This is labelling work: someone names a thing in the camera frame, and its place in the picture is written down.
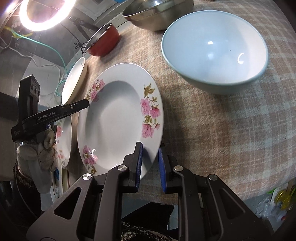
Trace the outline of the left hand in white glove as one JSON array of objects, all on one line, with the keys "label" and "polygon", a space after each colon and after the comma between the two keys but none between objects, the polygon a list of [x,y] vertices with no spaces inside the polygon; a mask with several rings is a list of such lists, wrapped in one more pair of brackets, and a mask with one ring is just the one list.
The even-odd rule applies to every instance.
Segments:
[{"label": "left hand in white glove", "polygon": [[51,186],[51,172],[56,168],[55,133],[46,130],[40,133],[41,142],[24,141],[16,149],[18,170],[22,176],[32,180],[41,194],[48,193]]}]

